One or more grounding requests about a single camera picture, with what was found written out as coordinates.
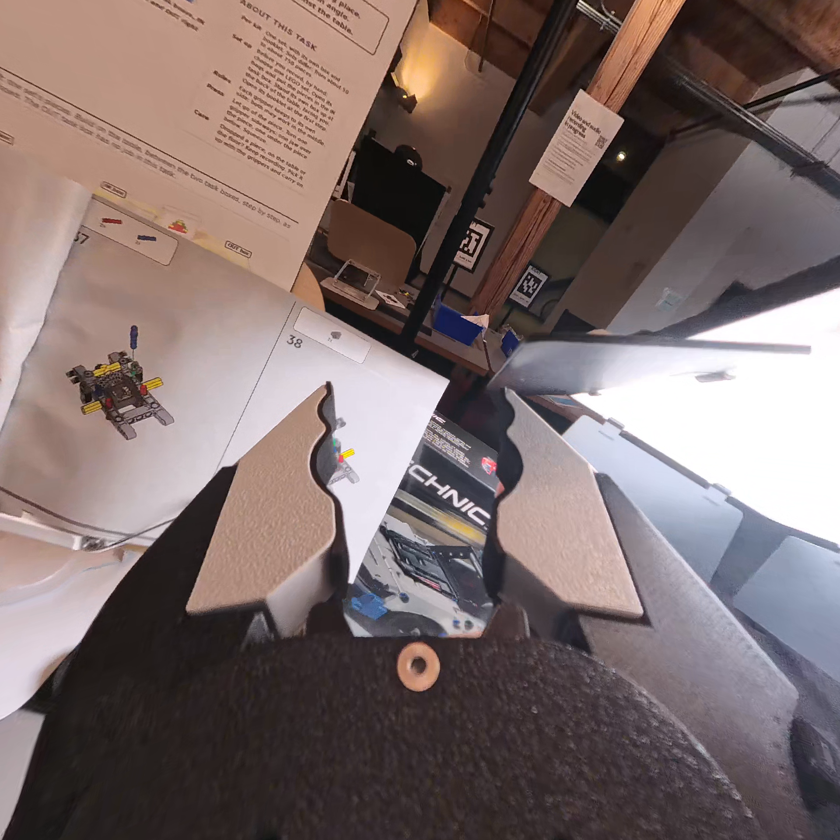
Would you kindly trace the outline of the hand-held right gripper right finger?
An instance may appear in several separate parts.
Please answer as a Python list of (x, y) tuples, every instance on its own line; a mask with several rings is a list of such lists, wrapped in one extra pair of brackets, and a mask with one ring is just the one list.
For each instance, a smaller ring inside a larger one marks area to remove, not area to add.
[(496, 600), (530, 616), (565, 607), (642, 616), (641, 599), (595, 471), (512, 389), (500, 394), (507, 420), (485, 547), (485, 582)]

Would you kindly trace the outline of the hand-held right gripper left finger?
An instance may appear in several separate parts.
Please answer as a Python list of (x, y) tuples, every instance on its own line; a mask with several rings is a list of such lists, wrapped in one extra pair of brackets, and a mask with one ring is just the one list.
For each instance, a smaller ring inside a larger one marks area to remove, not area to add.
[(265, 607), (282, 637), (346, 589), (346, 538), (328, 487), (338, 467), (330, 383), (316, 388), (236, 465), (186, 604), (191, 615)]

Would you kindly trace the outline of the lego instruction booklet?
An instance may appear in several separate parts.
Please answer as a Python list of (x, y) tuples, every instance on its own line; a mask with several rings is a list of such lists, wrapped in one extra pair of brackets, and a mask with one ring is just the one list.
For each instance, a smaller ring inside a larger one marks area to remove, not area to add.
[(444, 379), (2, 149), (2, 513), (149, 542), (330, 383), (355, 575)]

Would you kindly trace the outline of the lego set box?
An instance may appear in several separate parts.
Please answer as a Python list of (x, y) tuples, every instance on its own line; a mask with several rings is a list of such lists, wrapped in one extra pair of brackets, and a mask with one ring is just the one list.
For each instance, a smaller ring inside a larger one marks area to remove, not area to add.
[(357, 637), (478, 637), (497, 451), (440, 413), (423, 433), (343, 602)]

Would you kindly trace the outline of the long work table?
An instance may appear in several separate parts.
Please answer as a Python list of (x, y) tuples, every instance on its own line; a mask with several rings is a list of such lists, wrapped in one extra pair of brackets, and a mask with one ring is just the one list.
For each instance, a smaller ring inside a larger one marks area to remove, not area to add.
[[(394, 337), (398, 336), (403, 329), (403, 322), (393, 317), (388, 308), (365, 309), (357, 302), (327, 287), (328, 271), (326, 269), (312, 263), (309, 259), (305, 259), (303, 264), (318, 280), (325, 300), (324, 305), (329, 314), (383, 343), (394, 343)], [(464, 345), (435, 330), (429, 333), (421, 331), (416, 336), (415, 345), (417, 348), (441, 356), (478, 375), (492, 376), (507, 361), (501, 350), (501, 339), (495, 333), (487, 336), (486, 341), (478, 338), (472, 345)]]

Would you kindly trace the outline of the small blue storage bin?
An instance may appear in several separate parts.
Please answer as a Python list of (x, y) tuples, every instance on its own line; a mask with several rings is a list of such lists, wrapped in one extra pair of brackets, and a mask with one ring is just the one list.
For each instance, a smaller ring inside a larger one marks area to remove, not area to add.
[(472, 345), (479, 336), (487, 330), (489, 316), (465, 316), (459, 311), (445, 305), (437, 299), (433, 306), (432, 328), (444, 336), (462, 343)]

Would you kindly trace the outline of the white book stand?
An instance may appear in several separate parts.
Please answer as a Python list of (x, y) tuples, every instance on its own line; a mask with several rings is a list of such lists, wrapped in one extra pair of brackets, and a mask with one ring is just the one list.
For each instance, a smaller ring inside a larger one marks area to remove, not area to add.
[(121, 532), (33, 506), (2, 511), (2, 718), (42, 687), (172, 522)]

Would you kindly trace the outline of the black white marker tag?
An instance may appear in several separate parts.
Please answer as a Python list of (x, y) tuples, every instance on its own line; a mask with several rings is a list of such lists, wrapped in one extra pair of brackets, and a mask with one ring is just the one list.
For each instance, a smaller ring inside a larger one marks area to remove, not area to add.
[(528, 262), (508, 300), (525, 309), (530, 308), (543, 286), (550, 280), (550, 273), (532, 262)]
[(453, 260), (454, 266), (473, 274), (495, 231), (492, 224), (475, 218), (468, 226)]

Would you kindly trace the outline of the clear acrylic stand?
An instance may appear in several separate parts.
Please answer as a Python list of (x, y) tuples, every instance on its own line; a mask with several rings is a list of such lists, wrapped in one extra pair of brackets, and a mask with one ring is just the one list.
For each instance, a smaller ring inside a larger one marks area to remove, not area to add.
[(366, 310), (373, 311), (379, 305), (375, 290), (381, 280), (382, 276), (379, 272), (353, 259), (347, 259), (337, 275), (324, 278), (321, 286), (358, 303)]

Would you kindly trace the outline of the tan chair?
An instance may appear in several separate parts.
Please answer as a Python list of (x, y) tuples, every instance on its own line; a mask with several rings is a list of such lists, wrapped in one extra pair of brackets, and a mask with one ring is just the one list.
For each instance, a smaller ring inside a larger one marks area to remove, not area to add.
[[(411, 235), (341, 199), (331, 203), (329, 227), (316, 231), (305, 259), (327, 270), (328, 277), (335, 277), (347, 259), (379, 272), (381, 282), (375, 290), (378, 307), (391, 309), (404, 319), (408, 303), (400, 290), (414, 256)], [(323, 304), (319, 281), (304, 264), (292, 293), (306, 302)]]

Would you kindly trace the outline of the black monitor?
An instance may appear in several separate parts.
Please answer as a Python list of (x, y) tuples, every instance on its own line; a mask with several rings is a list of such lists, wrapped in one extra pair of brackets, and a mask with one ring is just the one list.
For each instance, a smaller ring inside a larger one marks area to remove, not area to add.
[(403, 143), (390, 151), (366, 135), (353, 164), (352, 204), (408, 233), (420, 246), (447, 188), (424, 173), (417, 150)]

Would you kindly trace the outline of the white paper notice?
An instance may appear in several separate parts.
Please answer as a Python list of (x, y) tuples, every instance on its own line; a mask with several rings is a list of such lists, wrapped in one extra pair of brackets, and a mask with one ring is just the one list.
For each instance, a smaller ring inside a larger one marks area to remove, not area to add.
[(623, 123), (620, 115), (578, 91), (529, 182), (571, 206)]

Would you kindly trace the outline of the black metal pole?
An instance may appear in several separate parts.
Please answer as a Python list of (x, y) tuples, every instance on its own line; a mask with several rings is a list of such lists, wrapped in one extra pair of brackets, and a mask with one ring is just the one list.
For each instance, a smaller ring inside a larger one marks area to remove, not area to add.
[(454, 262), (460, 243), (494, 181), (498, 166), (575, 9), (575, 1), (555, 1), (542, 23), (524, 67), (465, 189), (459, 209), (448, 226), (414, 307), (395, 340), (395, 349), (402, 355), (409, 356), (413, 352), (417, 334), (444, 285), (447, 271)]

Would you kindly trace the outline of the white printed instruction board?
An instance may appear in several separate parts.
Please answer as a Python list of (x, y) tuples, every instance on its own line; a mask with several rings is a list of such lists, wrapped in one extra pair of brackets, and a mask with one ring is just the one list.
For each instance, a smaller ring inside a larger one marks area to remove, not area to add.
[(3, 1), (2, 148), (289, 291), (415, 6)]

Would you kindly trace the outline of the wooden post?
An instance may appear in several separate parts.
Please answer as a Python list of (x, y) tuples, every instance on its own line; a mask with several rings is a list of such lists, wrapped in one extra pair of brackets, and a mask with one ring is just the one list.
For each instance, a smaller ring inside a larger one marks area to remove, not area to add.
[[(683, 1), (636, 1), (598, 67), (587, 94), (619, 112), (673, 24)], [(537, 186), (470, 300), (474, 314), (493, 317), (516, 285), (560, 211)]]

